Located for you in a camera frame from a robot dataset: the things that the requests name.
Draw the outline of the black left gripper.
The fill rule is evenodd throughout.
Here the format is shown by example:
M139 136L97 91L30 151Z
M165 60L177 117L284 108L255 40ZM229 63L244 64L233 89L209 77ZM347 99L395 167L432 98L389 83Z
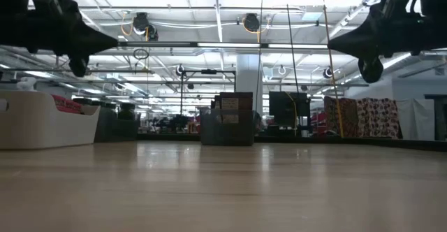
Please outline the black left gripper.
M87 26L79 13L37 24L29 32L29 42L25 45L33 54L38 50L51 50L58 57L67 55L69 68L77 77L87 72L87 55L117 46L116 38Z

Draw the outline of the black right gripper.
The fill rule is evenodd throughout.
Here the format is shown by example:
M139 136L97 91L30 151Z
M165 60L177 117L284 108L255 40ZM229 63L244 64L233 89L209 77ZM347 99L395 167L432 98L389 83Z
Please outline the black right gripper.
M384 65L380 57L391 58L396 52L421 51L416 35L422 31L423 17L417 13L383 18L369 15L356 29L328 41L328 49L358 58L358 68L367 83L377 82Z

